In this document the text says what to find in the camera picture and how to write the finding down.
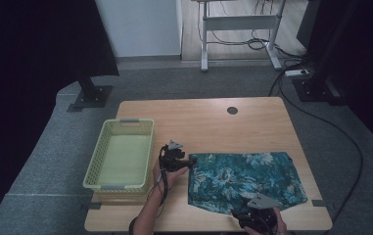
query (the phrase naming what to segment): floor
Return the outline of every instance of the floor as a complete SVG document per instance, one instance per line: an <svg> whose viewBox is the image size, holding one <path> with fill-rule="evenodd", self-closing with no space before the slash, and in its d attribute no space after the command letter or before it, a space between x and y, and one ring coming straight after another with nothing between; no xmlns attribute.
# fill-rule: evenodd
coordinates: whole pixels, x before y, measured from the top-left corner
<svg viewBox="0 0 373 235"><path fill-rule="evenodd" d="M67 113L80 90L78 84L64 87L38 144L0 205L0 234L91 234L84 221L92 192L82 187L82 180L102 123L116 116L122 101L267 96L279 74L268 61L212 63L208 72L201 72L199 65L120 62L119 77L93 78L96 85L113 86L106 107L79 113ZM300 102L289 78L282 79L282 91L285 96L279 96L285 100L326 207L337 218L329 234L373 234L373 134L349 107Z"/></svg>

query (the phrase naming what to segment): black curtain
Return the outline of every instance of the black curtain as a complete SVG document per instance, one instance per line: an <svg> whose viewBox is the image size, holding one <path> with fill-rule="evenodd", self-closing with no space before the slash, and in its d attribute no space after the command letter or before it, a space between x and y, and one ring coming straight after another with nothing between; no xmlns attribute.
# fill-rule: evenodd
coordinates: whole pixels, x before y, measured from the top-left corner
<svg viewBox="0 0 373 235"><path fill-rule="evenodd" d="M319 41L325 31L340 23L350 2L321 1L312 37ZM373 0L358 0L341 37L326 58L320 78L330 79L343 100L373 132Z"/></svg>
<svg viewBox="0 0 373 235"><path fill-rule="evenodd" d="M0 202L58 91L106 74L118 71L94 0L0 1Z"/></svg>

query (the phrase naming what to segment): yellow plastic basket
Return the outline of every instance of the yellow plastic basket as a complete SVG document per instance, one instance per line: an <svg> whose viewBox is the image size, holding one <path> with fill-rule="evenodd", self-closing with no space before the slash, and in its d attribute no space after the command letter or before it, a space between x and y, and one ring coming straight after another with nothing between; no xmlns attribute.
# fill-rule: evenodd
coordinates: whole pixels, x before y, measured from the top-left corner
<svg viewBox="0 0 373 235"><path fill-rule="evenodd" d="M83 186L95 192L126 196L148 190L154 121L109 119L103 124Z"/></svg>

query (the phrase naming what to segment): wooden table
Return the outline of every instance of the wooden table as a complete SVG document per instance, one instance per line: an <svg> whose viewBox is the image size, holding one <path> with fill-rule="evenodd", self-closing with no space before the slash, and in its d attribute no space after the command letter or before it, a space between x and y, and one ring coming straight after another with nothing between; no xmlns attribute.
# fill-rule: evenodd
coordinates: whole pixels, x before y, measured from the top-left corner
<svg viewBox="0 0 373 235"><path fill-rule="evenodd" d="M238 110L236 115L227 112ZM328 230L332 221L322 200L302 146L280 98L229 98L196 100L126 101L119 106L117 118L155 120L154 158L170 139L192 153L287 152L293 159L308 201L282 211L289 230ZM232 215L204 211L187 204L187 173L170 190L155 231L243 231ZM97 202L94 194L92 202ZM142 205L103 204L89 210L88 231L127 231Z"/></svg>

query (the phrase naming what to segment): cloth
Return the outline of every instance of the cloth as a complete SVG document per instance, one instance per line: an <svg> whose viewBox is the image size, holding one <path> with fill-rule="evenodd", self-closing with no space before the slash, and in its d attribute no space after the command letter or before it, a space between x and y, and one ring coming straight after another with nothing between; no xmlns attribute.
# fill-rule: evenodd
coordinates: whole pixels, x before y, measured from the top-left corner
<svg viewBox="0 0 373 235"><path fill-rule="evenodd" d="M282 203L281 210L307 201L293 161L287 153L191 154L188 204L230 214L247 212L256 193Z"/></svg>

